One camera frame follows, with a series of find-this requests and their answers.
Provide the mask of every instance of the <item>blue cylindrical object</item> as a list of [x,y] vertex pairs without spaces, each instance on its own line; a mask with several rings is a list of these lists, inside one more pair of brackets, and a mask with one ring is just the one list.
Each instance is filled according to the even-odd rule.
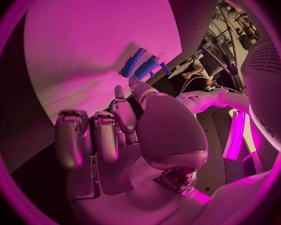
[[138,60],[140,59],[140,57],[144,54],[146,50],[143,48],[140,48],[135,54],[134,56],[130,57],[127,62],[125,63],[125,67],[123,68],[123,70],[119,73],[121,74],[124,78],[128,78],[132,72],[132,70],[134,69],[134,67],[136,66]]
[[172,73],[168,66],[165,64],[165,62],[162,62],[160,66],[162,67],[166,75],[170,75]]
[[152,56],[148,61],[145,61],[134,73],[134,75],[142,80],[148,73],[158,66],[158,58]]

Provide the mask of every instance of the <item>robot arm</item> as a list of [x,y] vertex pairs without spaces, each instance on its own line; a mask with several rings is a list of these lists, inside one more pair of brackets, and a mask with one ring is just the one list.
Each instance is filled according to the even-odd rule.
[[249,113],[248,96],[229,92],[225,88],[216,88],[211,92],[185,92],[177,96],[176,99],[186,106],[192,114],[201,113],[212,105],[220,108],[229,106],[241,112]]

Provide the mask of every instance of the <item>person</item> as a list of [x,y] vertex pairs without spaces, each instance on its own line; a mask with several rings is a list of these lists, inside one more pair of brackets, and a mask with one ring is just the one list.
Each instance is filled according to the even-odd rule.
[[195,61],[195,63],[192,65],[193,66],[193,71],[187,72],[187,73],[182,73],[182,76],[185,79],[190,79],[193,75],[198,75],[201,77],[205,77],[205,91],[212,91],[215,89],[215,85],[212,83],[213,77],[214,76],[209,76],[206,70],[204,69],[202,63],[200,62],[200,58],[203,57],[203,54],[200,54],[199,58]]

